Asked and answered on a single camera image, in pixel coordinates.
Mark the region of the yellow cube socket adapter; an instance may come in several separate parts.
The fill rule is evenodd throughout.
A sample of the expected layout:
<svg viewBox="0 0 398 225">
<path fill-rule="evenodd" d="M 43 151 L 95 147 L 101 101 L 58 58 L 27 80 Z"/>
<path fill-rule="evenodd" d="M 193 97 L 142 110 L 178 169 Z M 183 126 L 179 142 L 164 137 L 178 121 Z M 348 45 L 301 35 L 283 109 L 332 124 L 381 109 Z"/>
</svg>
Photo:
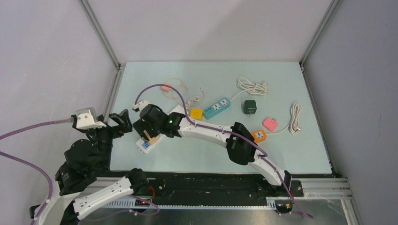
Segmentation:
<svg viewBox="0 0 398 225">
<path fill-rule="evenodd" d="M 202 120 L 203 119 L 203 109 L 192 108 L 190 111 L 190 117 L 195 120 Z"/>
</svg>

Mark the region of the beige cube socket adapter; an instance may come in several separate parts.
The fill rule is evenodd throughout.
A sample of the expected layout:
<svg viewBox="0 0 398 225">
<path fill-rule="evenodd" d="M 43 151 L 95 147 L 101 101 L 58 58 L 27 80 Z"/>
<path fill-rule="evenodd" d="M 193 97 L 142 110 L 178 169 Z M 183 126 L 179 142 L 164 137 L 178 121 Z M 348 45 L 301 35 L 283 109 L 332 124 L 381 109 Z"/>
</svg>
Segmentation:
<svg viewBox="0 0 398 225">
<path fill-rule="evenodd" d="M 147 137 L 147 140 L 145 140 L 145 142 L 149 143 L 150 145 L 154 145 L 155 143 L 157 143 L 161 137 L 161 135 L 151 137 L 146 130 L 144 130 L 144 134 Z"/>
</svg>

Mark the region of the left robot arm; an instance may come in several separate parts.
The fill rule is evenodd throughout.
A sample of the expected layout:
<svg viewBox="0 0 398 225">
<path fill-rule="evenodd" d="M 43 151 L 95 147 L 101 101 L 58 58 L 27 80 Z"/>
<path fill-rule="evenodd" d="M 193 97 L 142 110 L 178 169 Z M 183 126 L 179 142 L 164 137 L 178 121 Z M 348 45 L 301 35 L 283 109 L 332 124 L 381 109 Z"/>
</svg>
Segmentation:
<svg viewBox="0 0 398 225">
<path fill-rule="evenodd" d="M 115 126 L 110 126 L 92 107 L 71 116 L 72 127 L 87 138 L 75 141 L 65 151 L 65 162 L 55 174 L 49 199 L 30 207 L 33 225 L 77 225 L 109 202 L 147 191 L 150 185 L 145 173 L 134 168 L 107 187 L 80 197 L 98 177 L 110 172 L 113 140 L 133 130 L 128 109 L 112 113 L 109 118 L 116 122 Z"/>
</svg>

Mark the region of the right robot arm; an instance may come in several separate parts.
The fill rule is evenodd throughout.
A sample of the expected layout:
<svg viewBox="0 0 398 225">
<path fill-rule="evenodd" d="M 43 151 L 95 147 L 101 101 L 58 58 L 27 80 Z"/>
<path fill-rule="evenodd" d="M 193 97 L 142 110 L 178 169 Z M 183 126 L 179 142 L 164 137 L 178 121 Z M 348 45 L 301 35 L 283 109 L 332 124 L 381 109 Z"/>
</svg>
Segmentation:
<svg viewBox="0 0 398 225">
<path fill-rule="evenodd" d="M 165 137 L 209 141 L 224 147 L 230 161 L 257 170 L 277 195 L 292 196 L 292 175 L 268 159 L 267 153 L 255 143 L 243 124 L 235 122 L 233 126 L 221 126 L 202 122 L 188 116 L 180 105 L 165 113 L 147 101 L 134 105 L 133 111 L 139 113 L 133 128 L 140 136 L 136 145 L 142 153 L 149 154 Z"/>
</svg>

